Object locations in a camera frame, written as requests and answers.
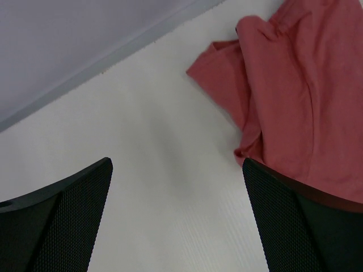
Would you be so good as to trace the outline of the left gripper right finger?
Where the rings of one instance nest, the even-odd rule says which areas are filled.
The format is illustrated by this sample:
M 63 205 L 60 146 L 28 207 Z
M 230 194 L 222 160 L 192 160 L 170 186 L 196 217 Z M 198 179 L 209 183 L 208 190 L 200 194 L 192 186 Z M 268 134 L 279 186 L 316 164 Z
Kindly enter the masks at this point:
M 253 159 L 242 171 L 269 271 L 362 271 L 362 204 Z

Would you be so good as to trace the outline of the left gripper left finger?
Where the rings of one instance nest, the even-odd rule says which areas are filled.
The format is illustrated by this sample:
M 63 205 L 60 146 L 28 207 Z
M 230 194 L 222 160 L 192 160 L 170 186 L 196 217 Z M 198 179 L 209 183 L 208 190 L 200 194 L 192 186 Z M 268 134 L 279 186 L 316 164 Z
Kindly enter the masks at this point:
M 1 202 L 1 271 L 87 271 L 112 160 Z

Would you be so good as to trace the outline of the salmon pink t shirt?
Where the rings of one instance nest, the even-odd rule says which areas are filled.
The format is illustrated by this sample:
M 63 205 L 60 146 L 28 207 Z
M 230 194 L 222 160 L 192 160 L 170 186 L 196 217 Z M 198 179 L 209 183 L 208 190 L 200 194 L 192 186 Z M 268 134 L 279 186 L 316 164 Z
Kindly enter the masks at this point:
M 362 5 L 285 1 L 246 16 L 187 75 L 242 132 L 238 164 L 257 160 L 321 191 L 362 201 Z

